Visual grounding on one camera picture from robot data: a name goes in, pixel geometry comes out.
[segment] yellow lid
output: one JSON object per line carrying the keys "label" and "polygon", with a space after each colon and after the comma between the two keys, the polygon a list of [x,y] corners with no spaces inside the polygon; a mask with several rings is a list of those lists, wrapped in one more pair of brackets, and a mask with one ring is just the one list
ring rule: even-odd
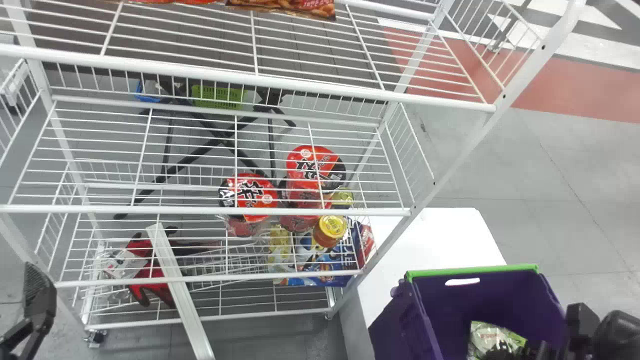
{"label": "yellow lid", "polygon": [[331,197],[331,201],[335,204],[352,205],[353,193],[347,188],[337,188]]}
{"label": "yellow lid", "polygon": [[337,215],[326,215],[318,220],[320,230],[330,238],[341,238],[347,232],[347,219]]}

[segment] green basket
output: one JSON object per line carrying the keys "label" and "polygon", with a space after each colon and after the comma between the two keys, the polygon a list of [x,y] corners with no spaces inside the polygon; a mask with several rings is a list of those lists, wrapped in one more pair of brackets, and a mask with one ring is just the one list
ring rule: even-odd
{"label": "green basket", "polygon": [[241,110],[242,101],[246,96],[247,90],[234,88],[216,88],[215,86],[193,85],[191,87],[191,96],[201,99],[194,99],[193,104],[203,108],[216,108],[227,110]]}

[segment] wire grid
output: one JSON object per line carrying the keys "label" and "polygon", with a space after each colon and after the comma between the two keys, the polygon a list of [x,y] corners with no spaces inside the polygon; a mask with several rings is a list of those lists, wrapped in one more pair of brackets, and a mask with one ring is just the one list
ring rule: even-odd
{"label": "wire grid", "polygon": [[[376,12],[354,6],[336,4],[337,20],[326,22],[221,4],[31,3],[3,6],[27,13],[33,34],[21,35],[38,47],[388,91],[402,82],[415,94],[482,101],[431,23],[425,33],[401,33],[381,26]],[[433,39],[414,56],[422,37]]]}
{"label": "wire grid", "polygon": [[[352,219],[366,225],[367,229],[371,228],[367,217]],[[291,277],[311,276],[310,273],[315,271],[314,268],[302,270],[307,261],[313,260],[302,261],[301,258],[296,258],[296,253],[301,251],[298,245],[271,242],[274,240],[271,238],[271,229],[279,223],[277,217],[266,223],[263,232],[251,238],[229,235],[225,229],[225,221],[217,216],[136,215],[123,220],[113,220],[105,214],[80,214],[74,220],[74,230],[68,248],[61,249],[57,257],[61,260],[64,258],[58,277],[59,284],[65,281],[86,281],[87,284],[91,284],[92,281],[107,278],[104,271],[108,266],[108,262],[105,261],[108,255],[114,250],[124,249],[136,233],[141,233],[140,238],[144,240],[147,238],[145,228],[158,223],[162,223],[165,229],[170,226],[177,228],[177,232],[168,237],[184,276],[236,274],[243,275],[240,280],[245,281],[255,279],[253,274],[273,273],[274,278],[281,277],[283,268],[291,269]],[[339,256],[341,269],[338,270],[352,270],[353,274],[357,274],[376,249],[354,245],[353,236],[355,233],[349,230],[340,241],[341,246],[337,248],[339,250],[334,249],[332,254]],[[294,255],[293,258],[268,263],[270,249],[280,248],[288,248]],[[150,256],[145,257],[147,260],[158,258],[151,245],[148,248],[137,249],[150,251]],[[324,263],[313,261],[315,265]],[[132,267],[130,270],[139,269],[142,267]],[[199,292],[235,282],[241,281],[199,281],[191,282],[190,286],[192,292]]]}
{"label": "wire grid", "polygon": [[[280,110],[288,115],[338,115],[341,119],[376,121],[382,117],[386,105],[385,101],[380,100],[164,76],[149,72],[48,62],[44,63],[44,67],[47,70],[49,86],[56,95],[119,100],[132,100],[131,95],[135,95],[158,102],[171,99],[173,104],[184,101],[191,104],[206,102],[213,108],[237,108],[244,111]],[[213,98],[207,97],[205,91],[199,90],[205,88],[211,89]]]}
{"label": "wire grid", "polygon": [[[198,315],[208,317],[205,320],[299,310],[322,313],[329,308],[327,292],[322,287],[276,286],[273,281],[265,280],[225,283],[200,291],[192,290],[190,294]],[[169,308],[150,292],[147,295],[150,300],[148,307],[139,305],[123,286],[82,288],[76,298],[79,306],[88,305],[79,312],[80,316],[88,319],[88,327],[166,319],[180,322],[176,309]]]}
{"label": "wire grid", "polygon": [[506,1],[461,0],[446,16],[501,90],[542,41]]}
{"label": "wire grid", "polygon": [[11,67],[0,69],[0,165],[42,91],[24,59],[5,59]]}
{"label": "wire grid", "polygon": [[[235,131],[242,124],[241,119],[236,123],[236,117],[220,115],[200,120],[178,112],[151,110],[141,115],[141,108],[90,108],[94,110],[78,108],[73,103],[56,104],[10,204],[58,204],[56,189],[70,186],[79,190],[65,194],[65,204],[211,208],[219,206],[222,198],[218,189],[224,180],[234,174],[262,171],[277,186],[285,180],[291,151],[300,145],[313,145],[340,156],[346,168],[344,186],[353,194],[354,208],[364,209],[364,213],[368,209],[371,213],[387,209],[403,215],[410,202],[416,200],[415,195],[406,194],[405,173],[415,172],[416,168],[423,168],[426,173],[428,166],[423,156],[409,158],[409,147],[420,144],[403,111],[395,112],[389,122],[394,134],[403,130],[401,136],[385,143],[386,129],[381,127],[380,131],[376,124],[368,122],[311,119],[290,127],[274,120],[270,141],[266,119]],[[228,130],[212,132],[211,126]],[[215,145],[218,140],[228,146]],[[185,157],[197,149],[209,151],[185,164]],[[400,167],[398,156],[403,157]],[[253,161],[257,169],[249,167],[246,160]],[[176,172],[172,167],[182,168]],[[415,181],[412,185],[424,187]],[[140,195],[145,190],[149,193]],[[322,197],[309,201],[318,202],[320,208],[321,204],[328,207],[329,200]],[[293,200],[283,199],[281,205],[290,201]],[[295,209],[290,212],[298,214]]]}

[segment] caster wheel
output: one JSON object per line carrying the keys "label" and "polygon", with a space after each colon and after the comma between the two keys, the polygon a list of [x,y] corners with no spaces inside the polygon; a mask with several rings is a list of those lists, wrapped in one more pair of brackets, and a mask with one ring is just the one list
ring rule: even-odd
{"label": "caster wheel", "polygon": [[99,348],[100,344],[104,342],[107,337],[106,330],[89,330],[88,335],[84,340],[89,345],[89,348]]}

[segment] instant noodle cup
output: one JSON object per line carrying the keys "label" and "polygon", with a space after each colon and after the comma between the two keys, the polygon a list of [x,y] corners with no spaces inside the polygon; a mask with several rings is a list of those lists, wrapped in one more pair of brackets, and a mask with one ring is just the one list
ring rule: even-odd
{"label": "instant noodle cup", "polygon": [[287,196],[299,208],[321,208],[321,194],[331,201],[346,176],[340,156],[326,147],[301,145],[287,156]]}
{"label": "instant noodle cup", "polygon": [[[298,202],[287,202],[287,179],[280,181],[278,185],[278,195],[281,202],[288,208],[297,208]],[[321,202],[315,202],[314,206],[320,208]],[[331,202],[325,202],[325,208],[331,207]],[[282,215],[280,225],[292,233],[301,233],[312,228],[320,218],[320,215]]]}
{"label": "instant noodle cup", "polygon": [[246,238],[256,235],[268,225],[269,208],[278,206],[278,193],[275,187],[264,177],[245,172],[222,181],[218,190],[220,206],[223,208],[264,208],[263,215],[229,215],[226,225],[229,232],[237,237]]}

